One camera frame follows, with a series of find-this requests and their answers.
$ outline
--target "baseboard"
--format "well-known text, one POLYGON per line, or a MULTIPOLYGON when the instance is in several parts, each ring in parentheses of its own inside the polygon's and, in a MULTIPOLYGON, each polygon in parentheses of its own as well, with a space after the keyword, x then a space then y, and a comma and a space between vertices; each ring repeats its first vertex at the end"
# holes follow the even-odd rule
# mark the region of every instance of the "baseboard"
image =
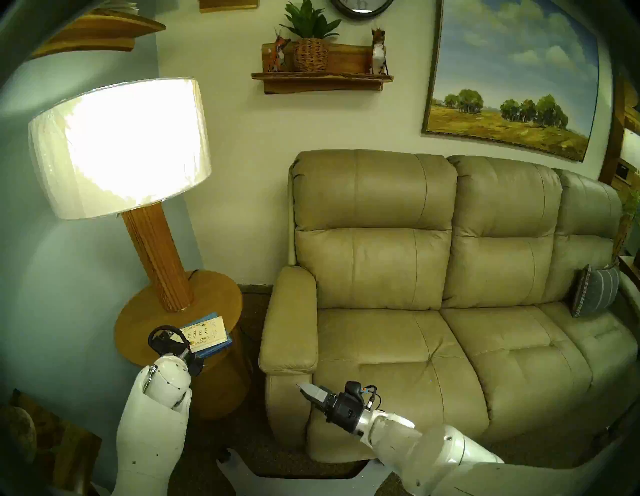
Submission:
POLYGON ((238 284, 243 293, 271 294, 273 284, 238 284))

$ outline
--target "blue wall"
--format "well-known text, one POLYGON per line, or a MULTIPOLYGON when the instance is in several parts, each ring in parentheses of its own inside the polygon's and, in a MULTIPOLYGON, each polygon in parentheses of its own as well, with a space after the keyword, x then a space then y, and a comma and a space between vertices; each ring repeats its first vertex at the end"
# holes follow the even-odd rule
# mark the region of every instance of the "blue wall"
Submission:
MULTIPOLYGON (((153 17, 142 6, 142 14, 153 17)), ((0 386, 14 388, 102 438, 94 480, 111 488, 115 433, 138 368, 113 325, 148 284, 122 219, 64 221, 40 190, 29 120, 61 99, 158 76, 155 35, 131 53, 73 52, 23 64, 0 90, 0 386)), ((182 197, 164 203, 187 270, 202 265, 182 197)))

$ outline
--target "wooden shelf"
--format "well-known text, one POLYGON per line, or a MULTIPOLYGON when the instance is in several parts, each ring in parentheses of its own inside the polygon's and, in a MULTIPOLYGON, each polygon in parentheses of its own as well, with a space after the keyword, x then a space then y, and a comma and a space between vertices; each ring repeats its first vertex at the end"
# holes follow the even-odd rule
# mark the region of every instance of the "wooden shelf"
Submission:
POLYGON ((139 36, 163 31, 164 24, 139 15, 95 9, 65 27, 31 58, 80 50, 131 52, 139 36))
MULTIPOLYGON (((367 74, 371 47, 327 43, 329 50, 326 72, 266 72, 271 59, 273 43, 262 45, 262 71, 251 77, 264 81, 266 95, 319 92, 332 90, 356 90, 381 92, 384 83, 393 76, 367 74)), ((285 64, 293 68, 293 44, 284 49, 285 64)))
POLYGON ((259 0, 200 0, 200 12, 258 8, 259 0))
POLYGON ((254 72, 251 77, 264 81, 266 95, 356 90, 381 92, 393 76, 376 76, 357 72, 254 72))

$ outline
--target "tree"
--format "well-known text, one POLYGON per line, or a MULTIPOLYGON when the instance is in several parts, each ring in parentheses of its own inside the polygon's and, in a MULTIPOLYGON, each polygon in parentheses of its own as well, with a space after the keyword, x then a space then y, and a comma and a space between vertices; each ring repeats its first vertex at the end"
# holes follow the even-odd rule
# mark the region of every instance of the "tree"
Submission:
POLYGON ((536 122, 542 125, 554 125, 556 122, 556 99, 547 95, 538 100, 536 105, 536 122))
POLYGON ((554 126, 560 129, 566 129, 567 124, 569 124, 569 118, 562 112, 562 107, 556 104, 556 121, 554 122, 554 126))
POLYGON ((514 100, 509 99, 505 100, 502 105, 500 105, 500 114, 503 119, 506 120, 518 120, 520 111, 520 104, 514 100))
POLYGON ((475 90, 461 90, 458 98, 458 109, 461 112, 477 114, 484 106, 484 100, 475 90))
POLYGON ((455 108, 458 105, 459 101, 460 99, 458 98, 458 96, 454 95, 453 93, 450 93, 446 97, 444 97, 444 104, 450 109, 455 108))
POLYGON ((536 104, 533 100, 526 99, 520 104, 520 120, 530 122, 536 116, 536 104))

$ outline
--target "potted plant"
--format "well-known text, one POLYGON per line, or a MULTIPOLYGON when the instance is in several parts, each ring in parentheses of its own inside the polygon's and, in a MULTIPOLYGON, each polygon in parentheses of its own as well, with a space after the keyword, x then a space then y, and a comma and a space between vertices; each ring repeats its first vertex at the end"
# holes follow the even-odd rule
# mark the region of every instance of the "potted plant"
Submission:
POLYGON ((301 38, 293 45, 294 67, 303 72, 326 70, 329 50, 323 39, 338 36, 333 30, 342 21, 337 19, 327 23, 326 17, 322 14, 324 9, 315 9, 311 0, 303 0, 300 8, 289 2, 285 10, 288 12, 286 17, 293 26, 281 26, 301 38))

